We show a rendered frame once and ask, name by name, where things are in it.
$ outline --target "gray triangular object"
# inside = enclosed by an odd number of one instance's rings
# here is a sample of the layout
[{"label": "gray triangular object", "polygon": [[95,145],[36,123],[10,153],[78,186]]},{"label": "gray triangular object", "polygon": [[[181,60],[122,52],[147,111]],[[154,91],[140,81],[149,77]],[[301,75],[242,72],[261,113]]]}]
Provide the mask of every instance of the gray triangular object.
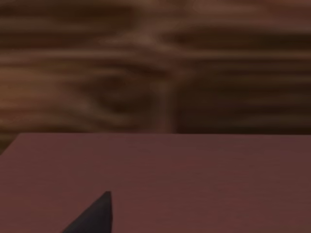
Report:
[{"label": "gray triangular object", "polygon": [[105,192],[78,216],[62,233],[111,233],[112,198]]}]

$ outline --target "black pointed object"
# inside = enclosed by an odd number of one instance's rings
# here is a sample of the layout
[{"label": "black pointed object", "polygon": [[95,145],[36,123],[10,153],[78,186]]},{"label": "black pointed object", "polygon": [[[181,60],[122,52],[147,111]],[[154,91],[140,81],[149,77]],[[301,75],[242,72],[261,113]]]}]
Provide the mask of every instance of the black pointed object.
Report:
[{"label": "black pointed object", "polygon": [[105,192],[62,233],[111,233],[112,198],[111,192]]}]

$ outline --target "reddish-brown tabletop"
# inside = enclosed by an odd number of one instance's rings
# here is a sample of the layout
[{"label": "reddish-brown tabletop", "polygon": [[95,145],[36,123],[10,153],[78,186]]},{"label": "reddish-brown tabletop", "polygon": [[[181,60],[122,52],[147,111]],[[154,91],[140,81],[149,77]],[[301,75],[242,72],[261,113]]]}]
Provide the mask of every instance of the reddish-brown tabletop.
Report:
[{"label": "reddish-brown tabletop", "polygon": [[311,136],[21,134],[0,233],[60,233],[105,191],[113,233],[310,233]]}]

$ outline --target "dark object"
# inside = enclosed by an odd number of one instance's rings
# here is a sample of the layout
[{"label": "dark object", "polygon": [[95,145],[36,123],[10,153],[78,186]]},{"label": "dark object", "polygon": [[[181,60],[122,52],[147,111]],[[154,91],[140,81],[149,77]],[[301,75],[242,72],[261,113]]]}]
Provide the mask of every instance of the dark object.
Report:
[{"label": "dark object", "polygon": [[111,192],[105,192],[97,201],[74,220],[63,233],[111,233]]}]

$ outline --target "blurry wooden background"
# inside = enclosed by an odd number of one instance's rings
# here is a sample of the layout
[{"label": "blurry wooden background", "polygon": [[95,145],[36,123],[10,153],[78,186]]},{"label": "blurry wooden background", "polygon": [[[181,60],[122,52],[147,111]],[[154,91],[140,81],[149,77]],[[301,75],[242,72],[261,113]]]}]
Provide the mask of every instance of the blurry wooden background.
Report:
[{"label": "blurry wooden background", "polygon": [[2,0],[19,132],[311,133],[309,0]]}]

